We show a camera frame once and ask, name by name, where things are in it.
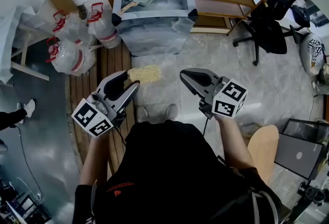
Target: person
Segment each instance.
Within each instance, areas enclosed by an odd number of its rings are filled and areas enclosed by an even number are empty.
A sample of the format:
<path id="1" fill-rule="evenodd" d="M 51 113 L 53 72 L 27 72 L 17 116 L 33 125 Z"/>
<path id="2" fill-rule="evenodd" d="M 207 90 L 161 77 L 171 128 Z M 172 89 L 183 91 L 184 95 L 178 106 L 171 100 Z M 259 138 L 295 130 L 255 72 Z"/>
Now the person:
<path id="1" fill-rule="evenodd" d="M 278 223 L 281 201 L 261 180 L 233 119 L 215 116 L 225 164 L 192 124 L 147 122 L 143 107 L 106 181 L 108 134 L 92 138 L 75 192 L 76 223 Z"/>
<path id="2" fill-rule="evenodd" d="M 31 99 L 28 104 L 17 103 L 16 111 L 12 113 L 5 113 L 0 111 L 0 130 L 7 127 L 14 126 L 17 123 L 24 123 L 24 117 L 30 118 L 35 110 L 35 101 Z"/>
<path id="3" fill-rule="evenodd" d="M 313 91 L 317 95 L 329 95 L 329 85 L 322 84 L 320 82 L 311 82 Z"/>

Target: white cloth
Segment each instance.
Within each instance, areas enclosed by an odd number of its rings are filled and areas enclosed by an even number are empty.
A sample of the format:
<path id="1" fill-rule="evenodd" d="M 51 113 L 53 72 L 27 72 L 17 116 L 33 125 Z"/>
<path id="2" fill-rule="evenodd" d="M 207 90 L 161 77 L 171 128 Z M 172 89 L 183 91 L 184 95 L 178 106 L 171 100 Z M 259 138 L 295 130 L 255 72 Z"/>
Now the white cloth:
<path id="1" fill-rule="evenodd" d="M 24 31 L 16 32 L 19 23 L 51 33 L 50 24 L 40 19 L 31 6 L 17 6 L 5 18 L 0 18 L 0 80 L 5 84 L 12 77 L 10 68 L 13 42 L 15 40 L 16 48 L 24 43 Z"/>
<path id="2" fill-rule="evenodd" d="M 23 7 L 16 7 L 0 22 L 0 80 L 3 83 L 7 83 L 12 77 L 11 48 L 23 11 Z"/>

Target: gray floor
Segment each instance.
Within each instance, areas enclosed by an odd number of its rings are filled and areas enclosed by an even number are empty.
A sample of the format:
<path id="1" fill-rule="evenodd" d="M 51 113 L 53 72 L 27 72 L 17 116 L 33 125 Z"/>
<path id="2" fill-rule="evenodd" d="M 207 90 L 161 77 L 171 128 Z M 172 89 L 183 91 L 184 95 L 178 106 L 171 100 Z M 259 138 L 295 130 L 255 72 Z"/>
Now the gray floor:
<path id="1" fill-rule="evenodd" d="M 79 171 L 67 127 L 64 75 L 57 73 L 50 63 L 45 63 L 47 57 L 45 43 L 29 48 L 27 64 L 49 75 L 50 81 L 13 70 L 10 82 L 14 87 L 0 86 L 0 111 L 9 113 L 15 111 L 17 102 L 36 99 L 33 116 L 19 125 L 26 159 L 41 188 L 42 203 L 52 221 L 71 223 Z M 9 148 L 9 152 L 1 155 L 2 172 L 18 190 L 37 196 L 40 190 L 24 161 L 18 129 L 1 131 L 0 139 Z"/>
<path id="2" fill-rule="evenodd" d="M 238 27 L 229 36 L 222 34 L 191 34 L 182 53 L 133 58 L 133 67 L 158 64 L 162 79 L 143 84 L 135 104 L 143 105 L 153 123 L 163 121 L 163 113 L 171 103 L 179 109 L 178 121 L 194 124 L 203 132 L 206 117 L 198 110 L 199 98 L 183 85 L 179 72 L 190 67 L 207 68 L 219 76 L 236 79 L 249 89 L 243 110 L 236 120 L 243 125 L 250 122 L 275 124 L 279 131 L 288 118 L 308 120 L 313 104 L 311 78 L 305 73 L 299 48 L 292 37 L 286 38 L 285 55 L 268 54 L 260 48 L 260 63 L 254 60 L 254 43 L 232 46 L 234 38 L 249 36 Z M 322 117 L 323 98 L 314 98 L 311 119 Z M 220 130 L 215 120 L 208 122 L 205 138 L 216 154 L 223 155 Z M 298 197 L 296 191 L 303 179 L 275 165 L 270 187 L 282 202 L 292 208 Z"/>

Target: jeans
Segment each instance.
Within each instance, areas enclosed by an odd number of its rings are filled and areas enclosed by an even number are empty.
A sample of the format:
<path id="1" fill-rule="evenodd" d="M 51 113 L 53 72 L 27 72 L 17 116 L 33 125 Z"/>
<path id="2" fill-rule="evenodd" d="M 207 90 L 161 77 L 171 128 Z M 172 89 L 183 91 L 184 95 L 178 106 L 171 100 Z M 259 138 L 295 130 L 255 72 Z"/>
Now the jeans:
<path id="1" fill-rule="evenodd" d="M 20 122 L 27 115 L 25 109 L 19 109 L 12 113 L 0 112 L 0 130 L 6 129 Z"/>

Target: black t-shirt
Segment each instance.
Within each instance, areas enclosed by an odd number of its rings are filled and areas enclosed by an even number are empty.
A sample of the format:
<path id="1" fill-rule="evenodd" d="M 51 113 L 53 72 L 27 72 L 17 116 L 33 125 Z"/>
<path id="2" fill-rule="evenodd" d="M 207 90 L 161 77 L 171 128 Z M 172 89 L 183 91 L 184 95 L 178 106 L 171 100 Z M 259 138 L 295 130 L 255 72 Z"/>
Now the black t-shirt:
<path id="1" fill-rule="evenodd" d="M 97 189 L 93 219 L 96 223 L 210 223 L 232 197 L 239 197 L 250 185 L 268 193 L 280 207 L 279 198 L 256 169 L 239 173 L 244 177 L 218 162 L 191 124 L 135 124 L 118 171 L 105 188 Z M 91 186 L 77 187 L 74 224 L 88 223 L 91 218 L 91 193 Z M 241 201 L 231 208 L 229 219 L 242 220 L 252 212 L 252 201 L 248 206 Z"/>

